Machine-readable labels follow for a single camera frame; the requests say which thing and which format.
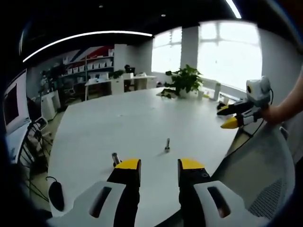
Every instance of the human arm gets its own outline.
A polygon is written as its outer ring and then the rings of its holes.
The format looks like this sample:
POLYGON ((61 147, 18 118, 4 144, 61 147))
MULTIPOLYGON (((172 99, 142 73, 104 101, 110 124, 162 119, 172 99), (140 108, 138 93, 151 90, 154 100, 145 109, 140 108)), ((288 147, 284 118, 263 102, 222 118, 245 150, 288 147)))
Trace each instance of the human arm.
POLYGON ((278 106, 262 111, 263 118, 271 124, 282 123, 303 111, 303 70, 287 98, 278 106))

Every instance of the monitor screen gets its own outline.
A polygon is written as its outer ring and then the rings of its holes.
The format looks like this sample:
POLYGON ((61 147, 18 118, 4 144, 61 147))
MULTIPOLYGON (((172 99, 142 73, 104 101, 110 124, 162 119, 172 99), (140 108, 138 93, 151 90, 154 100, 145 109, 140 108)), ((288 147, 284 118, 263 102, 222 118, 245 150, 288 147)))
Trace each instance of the monitor screen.
POLYGON ((17 85, 15 85, 4 98, 5 124, 8 125, 18 116, 17 85))

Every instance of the potted plant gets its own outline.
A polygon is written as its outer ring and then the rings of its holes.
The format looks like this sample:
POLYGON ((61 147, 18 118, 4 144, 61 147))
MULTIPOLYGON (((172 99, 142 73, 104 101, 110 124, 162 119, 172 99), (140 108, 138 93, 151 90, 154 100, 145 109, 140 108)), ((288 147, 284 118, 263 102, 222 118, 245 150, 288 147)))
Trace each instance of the potted plant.
POLYGON ((171 95, 166 94, 167 92, 174 93, 181 98, 186 98, 189 96, 190 91, 198 91, 199 87, 203 84, 200 77, 202 74, 189 65, 175 72, 167 71, 165 74, 171 76, 172 83, 165 83, 164 86, 171 89, 164 89, 161 94, 168 98, 170 98, 171 95))
POLYGON ((110 72, 108 74, 108 77, 110 79, 118 79, 120 76, 122 76, 123 73, 124 73, 124 70, 117 70, 117 71, 114 71, 114 72, 110 72))

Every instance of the round table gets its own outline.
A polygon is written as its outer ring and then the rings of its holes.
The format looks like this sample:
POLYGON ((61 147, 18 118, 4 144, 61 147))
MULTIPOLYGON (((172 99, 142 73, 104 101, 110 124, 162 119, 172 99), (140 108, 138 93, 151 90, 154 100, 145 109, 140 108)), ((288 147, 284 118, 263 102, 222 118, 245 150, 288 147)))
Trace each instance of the round table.
POLYGON ((203 98, 156 96, 163 88, 101 97, 67 108, 53 141, 48 175, 62 184, 65 209, 113 170, 111 154, 139 158, 140 203, 136 226, 155 226, 180 209, 178 159, 193 158, 212 175, 237 130, 221 129, 217 103, 203 98), (170 152, 165 153, 167 138, 170 152))

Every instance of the computer mouse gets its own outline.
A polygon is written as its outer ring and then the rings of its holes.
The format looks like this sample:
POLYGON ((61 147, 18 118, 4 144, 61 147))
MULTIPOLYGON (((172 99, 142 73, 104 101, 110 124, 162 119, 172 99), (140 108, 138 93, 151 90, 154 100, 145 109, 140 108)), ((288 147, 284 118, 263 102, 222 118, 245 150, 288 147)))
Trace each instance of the computer mouse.
POLYGON ((48 198, 57 210, 64 210, 62 185, 59 182, 56 181, 51 184, 48 190, 48 198))

